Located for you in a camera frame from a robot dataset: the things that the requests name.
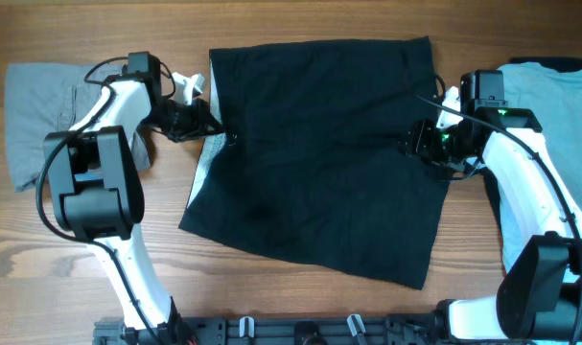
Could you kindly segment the black shorts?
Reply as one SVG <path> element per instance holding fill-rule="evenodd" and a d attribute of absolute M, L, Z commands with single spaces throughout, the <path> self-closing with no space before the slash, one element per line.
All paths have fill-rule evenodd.
<path fill-rule="evenodd" d="M 269 44 L 210 62 L 225 139 L 180 228 L 422 288 L 448 183 L 401 146 L 436 115 L 431 42 Z"/>

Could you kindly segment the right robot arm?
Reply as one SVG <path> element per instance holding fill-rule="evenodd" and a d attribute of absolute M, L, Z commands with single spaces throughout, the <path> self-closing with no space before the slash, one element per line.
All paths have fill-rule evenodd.
<path fill-rule="evenodd" d="M 494 296 L 439 303 L 430 341 L 582 342 L 582 211 L 547 153 L 534 113 L 504 97 L 503 74 L 461 78 L 460 122 L 415 122 L 402 151 L 450 179 L 483 166 L 500 183 L 524 248 Z"/>

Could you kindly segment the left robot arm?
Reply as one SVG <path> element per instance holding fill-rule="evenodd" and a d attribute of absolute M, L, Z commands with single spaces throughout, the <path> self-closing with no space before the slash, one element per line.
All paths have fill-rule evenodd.
<path fill-rule="evenodd" d="M 195 344 L 158 279 L 145 246 L 145 198 L 131 153 L 133 135 L 149 127 L 175 143 L 223 132 L 201 98 L 205 78 L 172 72 L 149 52 L 120 57 L 122 70 L 87 84 L 101 97 L 77 124 L 44 139 L 45 161 L 35 187 L 42 223 L 85 244 L 99 260 L 124 316 L 95 324 L 95 344 Z"/>

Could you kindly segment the folded grey shorts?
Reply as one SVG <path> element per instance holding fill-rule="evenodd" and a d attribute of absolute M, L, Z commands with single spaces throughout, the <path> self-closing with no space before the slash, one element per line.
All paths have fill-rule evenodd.
<path fill-rule="evenodd" d="M 35 187 L 44 163 L 43 142 L 82 120 L 101 97 L 83 81 L 89 65 L 13 63 L 5 77 L 5 149 L 18 193 Z"/>

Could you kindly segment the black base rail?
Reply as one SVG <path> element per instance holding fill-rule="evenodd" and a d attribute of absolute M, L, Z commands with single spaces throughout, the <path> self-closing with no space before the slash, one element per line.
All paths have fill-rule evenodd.
<path fill-rule="evenodd" d="M 430 314 L 391 314 L 343 318 L 277 318 L 245 316 L 185 318 L 195 344 L 301 345 L 301 344 L 445 344 L 443 322 Z"/>

